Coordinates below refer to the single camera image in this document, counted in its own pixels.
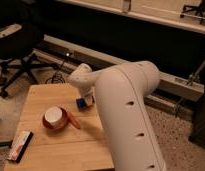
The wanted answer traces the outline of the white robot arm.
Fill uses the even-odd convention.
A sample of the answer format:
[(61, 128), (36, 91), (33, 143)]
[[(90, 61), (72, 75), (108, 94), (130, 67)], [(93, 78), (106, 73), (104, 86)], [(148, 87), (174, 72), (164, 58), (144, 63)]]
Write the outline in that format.
[(68, 77), (82, 97), (95, 98), (115, 171), (166, 171), (144, 98), (159, 85), (150, 61), (93, 71), (81, 64)]

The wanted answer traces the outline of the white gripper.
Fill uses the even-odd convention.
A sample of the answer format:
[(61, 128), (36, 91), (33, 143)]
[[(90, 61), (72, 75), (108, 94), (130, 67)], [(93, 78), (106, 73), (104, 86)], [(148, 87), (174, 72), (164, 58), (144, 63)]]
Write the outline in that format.
[(93, 97), (93, 89), (91, 87), (80, 87), (78, 89), (78, 91), (80, 93), (80, 98), (91, 98), (91, 97)]

